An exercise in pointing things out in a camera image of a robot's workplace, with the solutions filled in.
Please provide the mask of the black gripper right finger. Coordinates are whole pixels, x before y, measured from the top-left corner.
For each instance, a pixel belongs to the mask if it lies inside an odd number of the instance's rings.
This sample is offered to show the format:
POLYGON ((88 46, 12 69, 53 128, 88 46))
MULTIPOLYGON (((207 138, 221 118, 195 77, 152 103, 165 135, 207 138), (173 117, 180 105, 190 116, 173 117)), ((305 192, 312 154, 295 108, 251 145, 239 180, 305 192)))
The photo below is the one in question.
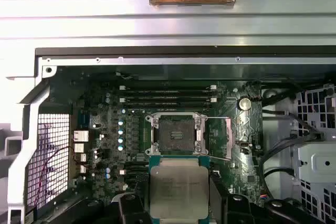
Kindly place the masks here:
POLYGON ((243 195, 231 194, 215 172, 209 173, 209 209, 216 223, 319 223, 285 200, 272 199, 260 207, 243 195))

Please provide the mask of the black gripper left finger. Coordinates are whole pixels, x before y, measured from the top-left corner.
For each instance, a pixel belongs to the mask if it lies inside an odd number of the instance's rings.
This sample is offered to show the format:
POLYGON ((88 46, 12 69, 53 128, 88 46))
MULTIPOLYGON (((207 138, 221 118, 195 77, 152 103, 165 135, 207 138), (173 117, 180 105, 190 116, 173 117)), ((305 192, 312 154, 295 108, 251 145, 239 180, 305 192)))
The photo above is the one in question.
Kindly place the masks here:
POLYGON ((54 218, 54 223, 150 223, 144 201, 149 175, 138 174, 135 189, 118 194, 108 204, 98 199, 83 199, 54 218))

